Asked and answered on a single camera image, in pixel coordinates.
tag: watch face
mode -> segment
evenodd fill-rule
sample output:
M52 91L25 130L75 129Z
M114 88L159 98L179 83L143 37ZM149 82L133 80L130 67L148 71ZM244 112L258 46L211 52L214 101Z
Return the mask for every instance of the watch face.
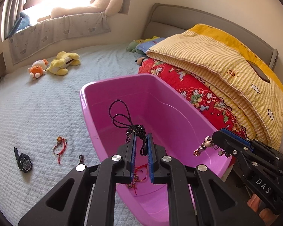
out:
M31 163L29 160L23 160L22 167L25 171L29 171L31 169Z

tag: bed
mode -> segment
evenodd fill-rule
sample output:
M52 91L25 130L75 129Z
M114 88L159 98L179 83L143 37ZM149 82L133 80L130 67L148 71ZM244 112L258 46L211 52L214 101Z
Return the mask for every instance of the bed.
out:
M197 23L232 34L270 68L275 66L276 49L250 31L196 9L154 4L143 38L168 37ZM63 77L48 73L30 81L27 67L4 77L0 83L0 225L17 225L20 218L79 163L80 154L84 154L89 166L99 163L84 122L79 90L91 81L136 74L135 60L140 55L127 52L127 45L75 50L82 64L70 66L68 75ZM52 150L58 136L68 139L60 165ZM31 157L33 170L30 173L19 171L13 147ZM118 196L114 225L140 225Z

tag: blue plush toy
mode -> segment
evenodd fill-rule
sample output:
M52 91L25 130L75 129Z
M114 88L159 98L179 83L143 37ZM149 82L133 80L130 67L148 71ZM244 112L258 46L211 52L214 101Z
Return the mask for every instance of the blue plush toy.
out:
M23 30L25 27L30 25L30 17L23 12L20 12L20 18L14 24L11 32L8 34L8 38L12 37L18 30Z

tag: yellow striped quilt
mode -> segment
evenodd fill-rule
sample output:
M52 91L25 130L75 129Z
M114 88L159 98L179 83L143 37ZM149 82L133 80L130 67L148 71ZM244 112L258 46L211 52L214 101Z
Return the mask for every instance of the yellow striped quilt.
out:
M146 54L203 78L247 116L260 141L275 149L280 147L283 85L238 39L217 28L197 24L152 46ZM269 82L259 76L251 63L261 69Z

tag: black cord necklace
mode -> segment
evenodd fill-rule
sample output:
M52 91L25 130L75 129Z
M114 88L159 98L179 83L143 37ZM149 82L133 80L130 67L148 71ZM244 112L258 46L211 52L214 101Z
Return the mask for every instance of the black cord necklace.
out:
M128 116L124 115L124 114L116 114L112 117L111 115L111 108L112 106L116 103L116 102L121 102L125 105L126 109L127 109L127 113L128 113ZM119 128L127 128L127 131L126 131L126 135L127 135L127 139L126 139L126 143L128 143L130 141L130 134L132 132L134 132L142 141L143 141L143 144L142 144L142 147L141 147L141 150L140 150L140 154L142 156L147 156L148 154L148 143L147 143L147 137L146 137L146 130L144 128L143 125L134 125L132 123L132 120L131 120L131 116L130 116L130 112L129 112L129 109L128 109L128 106L125 104L124 101L122 100L115 100L109 107L109 116L111 117L112 119L112 123L116 126L116 127L119 127ZM126 118L130 125L129 124L125 124L125 123L122 123L122 122L119 122L117 121L115 118L117 116L122 116L124 118Z

